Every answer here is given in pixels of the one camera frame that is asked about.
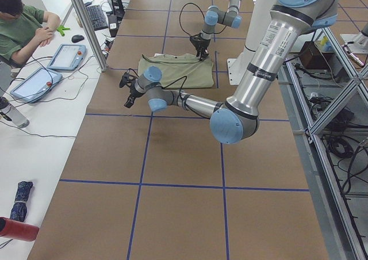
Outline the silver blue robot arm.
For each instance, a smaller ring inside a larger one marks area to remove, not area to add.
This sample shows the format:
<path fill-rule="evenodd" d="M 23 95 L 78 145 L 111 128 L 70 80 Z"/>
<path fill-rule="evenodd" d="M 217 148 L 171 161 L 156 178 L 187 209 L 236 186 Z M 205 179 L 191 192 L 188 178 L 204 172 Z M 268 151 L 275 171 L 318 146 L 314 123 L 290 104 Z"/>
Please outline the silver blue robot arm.
<path fill-rule="evenodd" d="M 209 6 L 204 15 L 204 24 L 200 33 L 190 36 L 190 42 L 194 45 L 199 60 L 205 60 L 208 53 L 208 46 L 212 35 L 215 34 L 215 26 L 221 24 L 231 28 L 238 28 L 242 22 L 239 16 L 239 8 L 242 0 L 229 0 L 227 11 L 220 10 L 217 6 Z"/>
<path fill-rule="evenodd" d="M 338 0 L 256 0 L 250 31 L 256 32 L 258 46 L 252 58 L 242 53 L 236 59 L 240 82 L 224 102 L 163 87 L 162 72 L 151 66 L 139 77 L 121 78 L 120 86 L 130 89 L 125 106 L 146 96 L 152 112 L 175 105 L 208 118 L 213 136 L 221 143 L 248 138 L 258 129 L 258 106 L 294 43 L 301 35 L 334 24 L 337 4 Z"/>

